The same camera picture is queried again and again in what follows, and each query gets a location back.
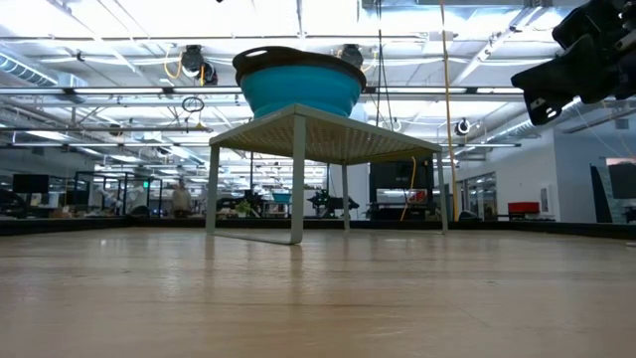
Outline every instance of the person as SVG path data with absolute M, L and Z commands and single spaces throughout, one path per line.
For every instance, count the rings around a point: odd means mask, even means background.
M 179 179 L 179 185 L 172 192 L 172 212 L 175 218 L 187 218 L 190 215 L 190 200 L 185 181 Z

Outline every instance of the blue basin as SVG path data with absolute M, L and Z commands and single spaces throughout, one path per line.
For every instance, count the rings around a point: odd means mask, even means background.
M 293 103 L 348 117 L 366 85 L 349 63 L 289 48 L 249 50 L 235 57 L 234 66 L 254 118 Z

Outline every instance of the table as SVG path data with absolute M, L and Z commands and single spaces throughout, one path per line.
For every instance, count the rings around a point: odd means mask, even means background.
M 210 178 L 208 203 L 217 202 L 219 156 L 221 148 L 253 151 L 291 157 L 293 180 L 291 202 L 304 201 L 305 159 L 342 165 L 343 202 L 349 202 L 347 166 L 376 161 L 391 161 L 411 156 L 436 153 L 437 167 L 442 168 L 441 147 L 408 135 L 361 123 L 302 104 L 292 104 L 270 115 L 228 130 L 210 139 Z M 440 194 L 446 197 L 443 170 L 437 170 Z M 442 206 L 442 233 L 448 230 L 446 203 Z M 349 206 L 344 209 L 345 230 L 350 229 Z M 303 206 L 291 208 L 291 234 L 288 240 L 239 237 L 217 233 L 216 207 L 212 205 L 206 218 L 208 235 L 294 245 L 302 242 Z

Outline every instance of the shelf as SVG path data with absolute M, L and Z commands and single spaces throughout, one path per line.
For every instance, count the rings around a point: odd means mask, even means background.
M 437 144 L 301 104 L 224 132 L 210 145 L 291 157 L 297 116 L 306 118 L 308 160 L 352 165 L 441 152 Z

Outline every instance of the ceiling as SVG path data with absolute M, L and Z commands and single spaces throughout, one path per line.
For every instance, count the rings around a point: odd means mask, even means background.
M 179 53 L 186 45 L 202 45 L 206 59 L 219 76 L 219 86 L 234 87 L 232 58 L 237 53 L 267 45 L 336 56 L 345 44 L 360 47 L 370 86 L 378 84 L 378 29 L 383 32 L 386 83 L 389 87 L 440 87 L 445 83 L 444 42 L 440 8 L 436 1 L 383 1 L 382 21 L 368 0 L 4 0 L 0 1 L 0 53 L 19 56 L 29 66 L 59 79 L 67 74 L 88 87 L 183 87 L 197 82 L 177 73 Z M 510 77 L 551 59 L 559 46 L 551 29 L 584 1 L 554 0 L 553 7 L 524 7 L 524 0 L 447 0 L 445 28 L 449 81 L 453 87 L 510 86 Z M 517 31 L 507 31 L 512 24 Z M 31 86 L 0 74 L 0 84 Z M 52 96 L 4 96 L 36 113 L 55 119 L 38 125 L 184 127 L 201 122 L 212 132 L 164 132 L 166 142 L 202 142 L 252 117 L 249 106 L 232 94 L 204 95 L 206 107 L 185 119 L 181 97 L 91 95 L 83 104 Z M 376 98 L 360 99 L 366 120 L 375 123 Z M 396 97 L 379 104 L 382 117 L 397 120 L 394 130 L 431 141 L 446 141 L 446 104 L 417 96 Z M 520 94 L 483 99 L 454 97 L 451 122 L 467 118 L 474 126 L 471 139 L 492 136 L 527 119 Z M 6 126 L 24 126 L 19 116 L 0 117 Z M 103 142 L 134 141 L 129 133 L 83 133 Z M 41 140 L 20 134 L 20 140 Z M 187 149 L 207 160 L 206 148 Z M 144 159 L 152 160 L 152 153 Z M 243 153 L 225 151 L 223 160 L 240 160 Z

